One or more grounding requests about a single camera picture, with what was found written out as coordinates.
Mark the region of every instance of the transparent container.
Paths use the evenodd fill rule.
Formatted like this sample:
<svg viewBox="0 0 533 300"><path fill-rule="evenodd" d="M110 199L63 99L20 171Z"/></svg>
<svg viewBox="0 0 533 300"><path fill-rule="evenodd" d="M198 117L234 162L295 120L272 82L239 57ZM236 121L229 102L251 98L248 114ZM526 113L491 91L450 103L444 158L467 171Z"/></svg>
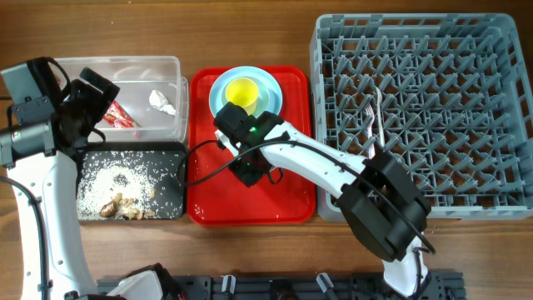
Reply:
<svg viewBox="0 0 533 300"><path fill-rule="evenodd" d="M187 135L189 95L187 80L180 72L180 62L172 56L73 57L56 59L72 80L79 78L84 67L104 76L120 87L115 99L140 125L114 128L102 120L96 126L113 142L184 142ZM148 101L152 90L165 95L176 109L176 116L160 112ZM90 142L100 139L96 134Z"/></svg>

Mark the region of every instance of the wooden table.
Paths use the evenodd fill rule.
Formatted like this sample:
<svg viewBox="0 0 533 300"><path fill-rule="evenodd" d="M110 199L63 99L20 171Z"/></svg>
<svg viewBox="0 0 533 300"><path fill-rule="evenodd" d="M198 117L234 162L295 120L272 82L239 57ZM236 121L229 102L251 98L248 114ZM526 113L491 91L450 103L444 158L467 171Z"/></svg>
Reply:
<svg viewBox="0 0 533 300"><path fill-rule="evenodd" d="M24 3L37 2L25 0ZM323 13L499 12L515 20L533 63L531 1L180 1L143 4L0 5L0 68L37 56L173 55L184 76L201 68L296 65L309 74L309 42ZM0 95L6 95L0 88ZM0 103L0 112L7 106ZM3 117L0 128L6 126ZM430 268L464 273L469 299L533 298L533 220L429 220L438 254ZM298 225L204 228L179 222L84 224L95 279L116 278L154 262L174 274L379 272L345 224L313 217ZM0 187L0 299L20 298L22 249L12 189Z"/></svg>

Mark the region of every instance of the dish rack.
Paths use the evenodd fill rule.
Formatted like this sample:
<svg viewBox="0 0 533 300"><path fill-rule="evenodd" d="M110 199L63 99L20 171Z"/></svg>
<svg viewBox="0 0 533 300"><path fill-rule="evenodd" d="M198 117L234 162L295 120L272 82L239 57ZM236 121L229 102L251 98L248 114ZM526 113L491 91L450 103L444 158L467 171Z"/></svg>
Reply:
<svg viewBox="0 0 533 300"><path fill-rule="evenodd" d="M379 147L431 202L430 218L533 216L533 98L505 14L335 14L316 20L311 45L315 138L368 155ZM322 218L343 221L317 189Z"/></svg>

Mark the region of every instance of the yellow cup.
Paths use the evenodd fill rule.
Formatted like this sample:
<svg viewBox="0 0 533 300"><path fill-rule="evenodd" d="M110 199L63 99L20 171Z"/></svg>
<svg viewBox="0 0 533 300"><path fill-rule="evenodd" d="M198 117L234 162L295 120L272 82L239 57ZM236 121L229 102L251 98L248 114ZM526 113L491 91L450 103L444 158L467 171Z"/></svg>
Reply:
<svg viewBox="0 0 533 300"><path fill-rule="evenodd" d="M226 87L227 101L244 108L248 115L256 110L258 97L259 87L246 77L235 78Z"/></svg>

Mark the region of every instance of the plate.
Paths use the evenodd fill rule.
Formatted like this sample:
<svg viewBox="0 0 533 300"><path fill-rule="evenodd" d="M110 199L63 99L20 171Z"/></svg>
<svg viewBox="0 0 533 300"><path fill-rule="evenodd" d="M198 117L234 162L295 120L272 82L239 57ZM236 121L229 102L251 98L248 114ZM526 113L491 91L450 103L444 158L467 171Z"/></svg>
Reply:
<svg viewBox="0 0 533 300"><path fill-rule="evenodd" d="M254 117L259 117L261 113L267 111L280 113L283 104L283 94L279 83L268 72L259 67L235 67L224 72L213 83L211 91L209 92L209 109L213 117L226 105L226 87L235 78L249 78L253 80L259 87L259 99L256 111L252 114Z"/></svg>

